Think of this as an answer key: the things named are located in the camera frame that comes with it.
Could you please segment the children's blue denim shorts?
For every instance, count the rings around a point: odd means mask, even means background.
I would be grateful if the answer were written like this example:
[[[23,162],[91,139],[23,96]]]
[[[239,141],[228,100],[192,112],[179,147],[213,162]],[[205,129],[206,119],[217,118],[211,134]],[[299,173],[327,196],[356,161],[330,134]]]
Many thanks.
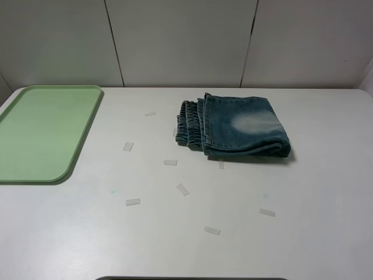
[[[221,97],[205,93],[185,100],[177,115],[177,144],[208,157],[269,156],[286,158],[291,144],[268,99]]]

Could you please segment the light green plastic tray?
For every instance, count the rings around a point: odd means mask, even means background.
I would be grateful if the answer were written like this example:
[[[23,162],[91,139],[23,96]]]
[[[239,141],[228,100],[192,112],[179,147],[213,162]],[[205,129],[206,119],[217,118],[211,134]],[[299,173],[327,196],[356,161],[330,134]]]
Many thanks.
[[[102,95],[94,85],[24,88],[1,114],[1,182],[63,178]]]

